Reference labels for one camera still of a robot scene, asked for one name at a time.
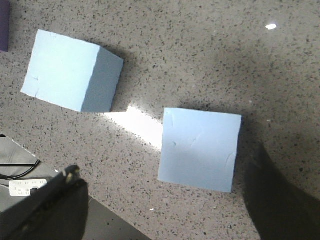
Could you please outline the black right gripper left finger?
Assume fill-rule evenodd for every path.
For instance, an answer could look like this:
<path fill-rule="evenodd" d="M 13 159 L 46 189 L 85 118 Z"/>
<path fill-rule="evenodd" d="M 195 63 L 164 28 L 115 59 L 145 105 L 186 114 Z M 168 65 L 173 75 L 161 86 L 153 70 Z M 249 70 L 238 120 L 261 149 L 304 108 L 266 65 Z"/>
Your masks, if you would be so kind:
<path fill-rule="evenodd" d="M 81 240 L 89 211 L 88 184 L 71 165 L 0 214 L 2 240 Z"/>

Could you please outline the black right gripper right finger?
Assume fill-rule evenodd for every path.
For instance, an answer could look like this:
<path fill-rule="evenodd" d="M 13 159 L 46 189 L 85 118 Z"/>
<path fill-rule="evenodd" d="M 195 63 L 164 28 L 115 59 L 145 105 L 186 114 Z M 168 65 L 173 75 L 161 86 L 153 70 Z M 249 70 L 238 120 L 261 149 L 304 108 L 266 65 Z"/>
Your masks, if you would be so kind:
<path fill-rule="evenodd" d="M 290 183 L 263 144 L 244 175 L 244 202 L 262 240 L 318 240 L 320 201 Z"/>

